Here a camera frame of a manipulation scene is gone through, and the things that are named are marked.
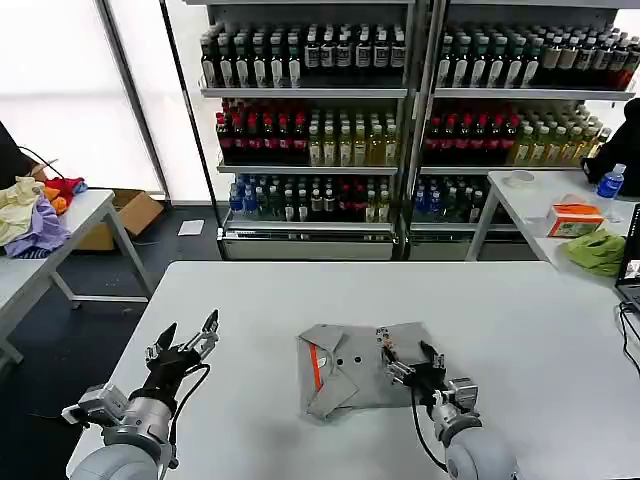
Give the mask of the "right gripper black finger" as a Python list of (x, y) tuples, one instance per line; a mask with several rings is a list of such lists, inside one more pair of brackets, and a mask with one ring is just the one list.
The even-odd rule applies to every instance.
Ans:
[(378, 328), (376, 340), (381, 347), (381, 358), (385, 370), (391, 376), (392, 382), (404, 387), (411, 387), (415, 380), (416, 370), (400, 360), (389, 330), (386, 327)]
[(446, 370), (444, 355), (438, 353), (435, 348), (425, 341), (419, 342), (420, 349), (425, 357), (425, 363), (432, 369)]

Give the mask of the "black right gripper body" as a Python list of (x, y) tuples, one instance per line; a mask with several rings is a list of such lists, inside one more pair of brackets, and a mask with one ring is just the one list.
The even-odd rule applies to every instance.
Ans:
[(415, 364), (411, 368), (413, 372), (405, 377), (405, 385), (415, 393), (420, 405), (433, 407), (435, 392), (448, 389), (445, 385), (446, 368), (430, 363)]

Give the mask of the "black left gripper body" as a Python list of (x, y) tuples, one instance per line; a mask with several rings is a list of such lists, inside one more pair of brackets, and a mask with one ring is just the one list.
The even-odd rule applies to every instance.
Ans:
[(143, 395), (174, 400), (186, 372), (200, 363), (201, 356), (194, 349), (174, 346), (162, 351), (148, 364), (150, 373), (143, 385)]

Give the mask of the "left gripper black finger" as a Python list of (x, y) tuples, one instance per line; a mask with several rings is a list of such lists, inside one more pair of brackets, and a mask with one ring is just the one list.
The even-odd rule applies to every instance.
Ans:
[(174, 340), (177, 323), (172, 323), (166, 330), (164, 330), (157, 340), (145, 350), (145, 361), (152, 362), (156, 360), (160, 354), (168, 350)]
[(201, 330), (182, 345), (181, 351), (204, 360), (219, 341), (219, 310), (215, 309), (205, 320)]

